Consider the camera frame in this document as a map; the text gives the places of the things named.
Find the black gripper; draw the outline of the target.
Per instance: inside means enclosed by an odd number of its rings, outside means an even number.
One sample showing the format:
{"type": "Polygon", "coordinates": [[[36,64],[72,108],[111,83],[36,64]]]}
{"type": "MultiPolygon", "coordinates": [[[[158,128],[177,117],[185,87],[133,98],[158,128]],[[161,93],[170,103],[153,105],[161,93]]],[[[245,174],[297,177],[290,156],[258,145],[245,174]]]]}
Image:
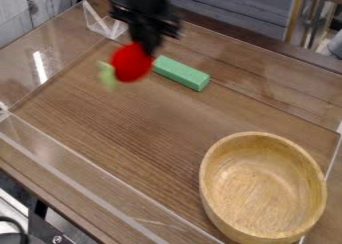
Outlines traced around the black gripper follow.
{"type": "Polygon", "coordinates": [[[108,0],[108,2],[110,16],[131,24],[131,40],[142,45],[149,56],[154,55],[163,43],[162,35],[179,37],[182,23],[170,0],[108,0]]]}

